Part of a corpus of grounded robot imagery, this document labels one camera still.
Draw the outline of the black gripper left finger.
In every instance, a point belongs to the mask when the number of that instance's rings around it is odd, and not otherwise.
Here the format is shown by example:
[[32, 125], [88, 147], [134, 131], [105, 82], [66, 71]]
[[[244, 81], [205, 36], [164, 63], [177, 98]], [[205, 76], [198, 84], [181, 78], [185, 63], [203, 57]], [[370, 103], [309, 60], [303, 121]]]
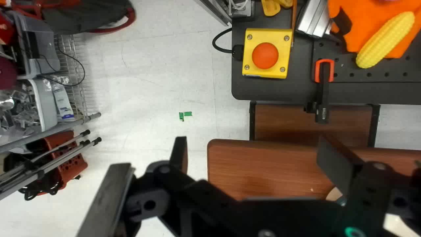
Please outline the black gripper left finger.
[[169, 164], [181, 172], [187, 169], [187, 143], [185, 136], [176, 136], [169, 155]]

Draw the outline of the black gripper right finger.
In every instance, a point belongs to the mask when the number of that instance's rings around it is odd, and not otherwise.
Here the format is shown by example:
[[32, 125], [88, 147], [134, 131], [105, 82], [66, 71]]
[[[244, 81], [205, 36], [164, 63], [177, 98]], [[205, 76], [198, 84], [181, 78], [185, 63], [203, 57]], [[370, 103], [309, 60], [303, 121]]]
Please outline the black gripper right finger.
[[315, 161], [347, 200], [357, 198], [356, 184], [362, 160], [351, 148], [331, 135], [322, 135], [318, 139]]

